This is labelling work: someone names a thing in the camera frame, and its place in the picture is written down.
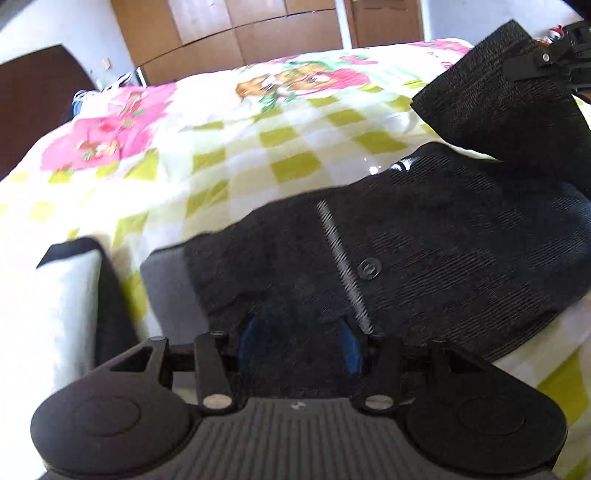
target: ribbed black surface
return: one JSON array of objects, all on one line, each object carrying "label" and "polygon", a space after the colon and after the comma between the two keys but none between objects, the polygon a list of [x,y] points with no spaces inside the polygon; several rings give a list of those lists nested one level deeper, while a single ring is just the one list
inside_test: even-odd
[{"label": "ribbed black surface", "polygon": [[174,460],[135,480],[464,478],[425,460],[393,420],[361,415],[349,400],[254,398],[237,414],[209,417]]}]

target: checkered blanket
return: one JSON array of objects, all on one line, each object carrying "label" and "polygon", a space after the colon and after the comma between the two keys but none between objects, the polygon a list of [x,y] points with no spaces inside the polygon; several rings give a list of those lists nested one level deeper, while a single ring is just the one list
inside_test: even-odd
[{"label": "checkered blanket", "polygon": [[[89,98],[0,183],[0,290],[51,244],[92,236],[111,256],[140,337],[160,333],[139,274],[151,251],[442,141],[411,98],[469,49],[438,40],[310,53]],[[569,479],[591,469],[590,333],[587,296],[497,362],[566,413],[556,472]]]}]

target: wooden door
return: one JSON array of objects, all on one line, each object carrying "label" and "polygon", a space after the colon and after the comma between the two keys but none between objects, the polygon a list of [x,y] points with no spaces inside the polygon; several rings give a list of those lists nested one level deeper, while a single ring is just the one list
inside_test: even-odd
[{"label": "wooden door", "polygon": [[423,39],[420,0],[345,0],[357,47],[410,43]]}]

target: pink flower pattern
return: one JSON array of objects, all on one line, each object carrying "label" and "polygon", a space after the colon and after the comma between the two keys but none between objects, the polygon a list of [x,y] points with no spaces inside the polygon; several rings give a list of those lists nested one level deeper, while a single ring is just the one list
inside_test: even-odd
[{"label": "pink flower pattern", "polygon": [[323,90],[342,90],[347,87],[362,86],[371,82],[369,76],[352,69],[339,69],[333,72],[325,72],[323,75],[336,80],[336,82],[331,82],[330,85],[321,87],[316,92]]},{"label": "pink flower pattern", "polygon": [[368,60],[359,55],[345,55],[344,57],[340,57],[339,60],[348,61],[351,65],[375,65],[377,61],[375,60]]},{"label": "pink flower pattern", "polygon": [[108,106],[109,116],[74,120],[72,131],[55,139],[41,156],[41,169],[76,171],[101,167],[148,149],[156,120],[165,116],[174,83],[125,87]]},{"label": "pink flower pattern", "polygon": [[269,60],[267,63],[286,63],[290,60],[296,59],[297,57],[299,57],[299,55],[288,55],[287,57],[281,57],[280,59]]},{"label": "pink flower pattern", "polygon": [[415,47],[436,48],[438,50],[451,50],[461,55],[465,55],[471,50],[470,47],[466,47],[465,45],[453,40],[416,41],[410,45]]}]

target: gray fabric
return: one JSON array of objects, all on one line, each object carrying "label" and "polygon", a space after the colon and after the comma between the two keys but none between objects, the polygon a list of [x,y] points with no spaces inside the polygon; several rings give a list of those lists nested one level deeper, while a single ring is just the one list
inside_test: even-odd
[{"label": "gray fabric", "polygon": [[190,343],[209,331],[181,249],[154,252],[141,265],[140,273],[152,310],[173,345]]}]

